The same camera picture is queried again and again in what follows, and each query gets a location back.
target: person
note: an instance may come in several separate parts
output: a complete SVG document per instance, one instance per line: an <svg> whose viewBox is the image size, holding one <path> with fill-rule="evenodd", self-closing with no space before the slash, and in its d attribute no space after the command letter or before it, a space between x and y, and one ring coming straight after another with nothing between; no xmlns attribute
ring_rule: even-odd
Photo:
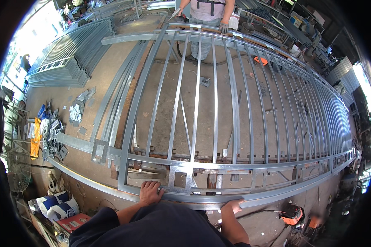
<svg viewBox="0 0 371 247"><path fill-rule="evenodd" d="M20 56L20 66L22 69L24 69L26 72L29 72L29 69L30 69L30 63L29 63L29 54L26 54L26 55L23 55L23 56Z"/></svg>
<svg viewBox="0 0 371 247"><path fill-rule="evenodd" d="M228 32L228 22L234 10L235 0L182 0L179 16L190 2L190 23L219 27L219 31L223 34ZM207 57L210 47L210 43L201 44L201 61ZM186 59L197 65L198 42L191 42L191 55Z"/></svg>
<svg viewBox="0 0 371 247"><path fill-rule="evenodd" d="M229 201L221 208L221 232L207 219L206 212L176 203L159 202L161 183L145 181L140 201L115 212L104 207L69 237L70 247L82 246L215 246L250 247L249 237L235 213L243 199Z"/></svg>

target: metal frame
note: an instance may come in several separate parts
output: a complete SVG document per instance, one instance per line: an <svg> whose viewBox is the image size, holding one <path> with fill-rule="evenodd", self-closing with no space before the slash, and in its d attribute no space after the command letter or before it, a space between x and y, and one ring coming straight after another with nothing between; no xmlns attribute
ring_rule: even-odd
<svg viewBox="0 0 371 247"><path fill-rule="evenodd" d="M286 197L296 195L305 191L313 186L320 184L323 181L336 175L340 170L346 167L355 158L354 149L352 147L349 121L346 114L346 107L341 100L338 93L330 87L326 81L324 81L316 72L313 72L309 67L296 61L294 59L290 62L287 58L291 58L289 54L284 54L283 51L278 51L275 48L266 49L261 46L257 46L254 43L249 43L251 37L243 36L236 32L232 32L233 37L221 36L216 33L209 33L203 30L204 27L200 25L189 24L187 29L168 29L169 26L176 26L178 24L165 24L162 30L156 30L153 33L142 33L142 34L129 34L128 36L117 35L114 37L107 37L102 40L102 43L109 41L112 42L125 42L133 41L136 39L141 40L155 40L147 60L144 64L143 70L140 74L138 84L134 90L133 98L130 104L128 116L126 118L126 124L123 134L122 149L113 147L113 143L109 146L102 147L100 144L95 144L94 140L96 135L92 135L91 141L80 140L75 137L71 137L62 133L59 133L57 140L66 145L74 147L76 149L85 151L87 153L93 153L94 158L96 156L106 156L109 160L114 160L116 170L119 171L118 187L117 190L102 185L98 182L92 181L84 176L76 174L68 167L64 167L53 159L49 161L61 171L73 176L76 179L80 179L81 182L86 183L99 190L105 191L109 194L125 198L128 200L138 201L140 188L129 185L127 182L128 169L133 164L139 163L141 167L147 167L151 169L162 169L169 170L168 186L163 186L168 193L163 195L163 200L172 202L182 202L185 205L196 209L196 210L215 210L219 209L221 205L229 200L244 198L246 201L242 204L242 207L249 207L254 205L262 205L277 200L284 199ZM133 136L136 126L136 117L138 115L140 102L143 96L144 88L147 83L147 79L153 65L155 56L163 40L171 40L169 43L169 49L166 56L166 60L163 66L163 71L158 84L158 90L155 97L153 106L153 114L150 122L150 129L147 139L147 148L140 149L134 147ZM169 145L167 152L155 151L150 148L151 139L153 137L153 127L155 122L155 116L157 113L158 101L162 89L163 78L168 65L169 57L173 51L173 45L177 40L184 40L184 51L186 53L188 42L198 42L199 51L201 49L202 42L210 42L213 47L213 74L214 74L214 131L213 131L213 153L212 156L199 156L196 152L196 138L197 138L197 124L198 124L198 104L199 104L199 78L201 72L201 62L198 59L198 69L196 78L196 96L193 116L193 131L192 137L188 136L186 131L188 144L189 144L189 155L177 154L173 152L173 141L174 133L176 131L176 118L178 105L181 103L183 110L183 117L185 124L187 123L184 106L182 101L182 95L180 91L182 83L182 74L185 63L185 56L183 56L180 63L180 73L178 77L176 95L174 95L174 109L172 126L169 136ZM232 98L232 122L233 122L233 139L232 139L232 157L226 157L223 151L223 156L218 157L218 87L217 87L217 65L216 65L216 45L222 46L227 58L227 67L229 72L229 83L231 89ZM240 156L240 110L238 104L238 91L237 86L241 85L241 82L237 82L234 67L232 63L232 57L230 49L236 50L238 60L241 65L242 80L246 89L246 100L247 100L247 117L248 117L248 132L249 138L249 153L248 157ZM245 68L249 66L242 62L240 52L247 53L247 59L250 61L250 67L254 73L254 82L250 82L245 77ZM131 52L127 58L129 61L133 61L133 57L136 56L136 52ZM261 71L265 81L259 81L258 72L255 64L252 60L253 57L257 57L259 61L262 58L268 61L267 66L261 66ZM133 68L138 66L138 62L129 62L128 70L134 71ZM268 143L268 128L266 111L263 104L263 96L261 92L260 84L265 83L267 86L267 94L269 94L269 100L272 105L272 114L274 119L274 128L272 131L276 132L276 155L270 157L269 155L269 143ZM253 135L253 115L251 111L251 98L249 90L251 87L255 87L259 92L258 101L261 104L262 122L264 129L264 155L262 157L256 157L254 155L254 135ZM94 131L97 133L99 130L102 116L107 108L107 104L110 101L114 88L111 88L110 92L107 92L107 98L105 99L97 114L94 121ZM118 95L123 99L126 94ZM279 105L277 111L275 110L275 104ZM289 112L286 112L287 106L290 106L291 117ZM116 119L119 120L121 114L118 111L122 111L121 104L117 107L112 107L113 111L111 115L115 114ZM280 133L279 120L281 119L280 114L283 114L285 120L285 132ZM104 133L111 131L108 125ZM113 129L118 129L118 121L113 123ZM291 140L290 131L294 130L294 140ZM282 154L282 148L280 146L280 136L285 137L286 141L286 155ZM298 143L297 136L301 136L301 143ZM313 169L318 170L318 173L312 174ZM292 171L293 177L287 178L283 175L283 171ZM184 187L174 186L174 179L176 172L186 173L186 182ZM284 178L284 182L276 184L267 184L267 177L270 173L278 173ZM200 189L195 186L193 181L194 173L208 173L210 175L217 174L215 176L216 184L209 186L207 189ZM252 174L252 182L249 187L245 188L222 188L221 182L223 175L225 174ZM257 178L262 176L262 185L256 183Z"/></svg>

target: work glove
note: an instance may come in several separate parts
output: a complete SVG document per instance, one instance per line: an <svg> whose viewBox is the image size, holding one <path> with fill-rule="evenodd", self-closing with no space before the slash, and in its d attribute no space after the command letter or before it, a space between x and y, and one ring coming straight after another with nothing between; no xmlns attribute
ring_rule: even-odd
<svg viewBox="0 0 371 247"><path fill-rule="evenodd" d="M223 21L221 21L218 30L219 30L222 34L226 34L226 33L228 32L228 22L223 22Z"/></svg>

